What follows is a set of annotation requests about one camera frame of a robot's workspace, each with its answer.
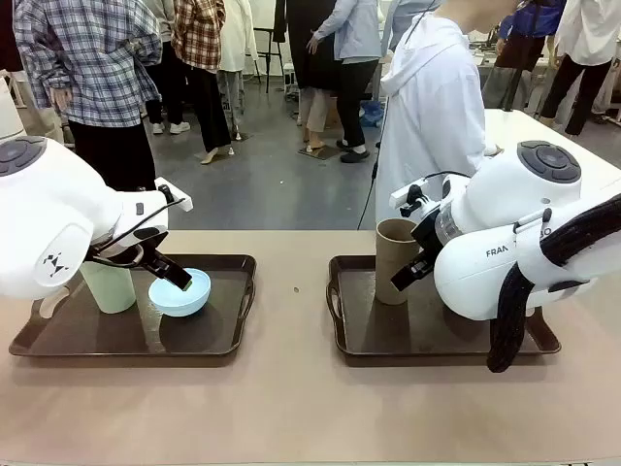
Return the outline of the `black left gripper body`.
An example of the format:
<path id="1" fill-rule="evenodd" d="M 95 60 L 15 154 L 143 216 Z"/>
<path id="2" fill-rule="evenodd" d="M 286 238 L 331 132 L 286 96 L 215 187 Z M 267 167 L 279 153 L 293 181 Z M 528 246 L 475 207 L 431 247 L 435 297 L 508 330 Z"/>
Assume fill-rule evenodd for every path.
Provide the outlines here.
<path id="1" fill-rule="evenodd" d="M 91 261 L 111 267 L 137 267 L 168 234 L 158 227 L 141 227 L 122 234 L 108 244 L 91 248 Z"/>

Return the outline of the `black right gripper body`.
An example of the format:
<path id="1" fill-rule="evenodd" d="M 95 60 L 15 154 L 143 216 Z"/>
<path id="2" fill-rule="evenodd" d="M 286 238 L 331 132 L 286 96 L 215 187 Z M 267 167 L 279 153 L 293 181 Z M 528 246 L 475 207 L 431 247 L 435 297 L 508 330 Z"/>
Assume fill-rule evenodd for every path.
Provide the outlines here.
<path id="1" fill-rule="evenodd" d="M 435 208 L 423 217 L 411 232 L 412 238 L 420 246 L 420 253 L 427 263 L 434 263 L 440 253 L 440 239 L 436 232 L 436 218 L 439 212 L 440 209 Z"/>

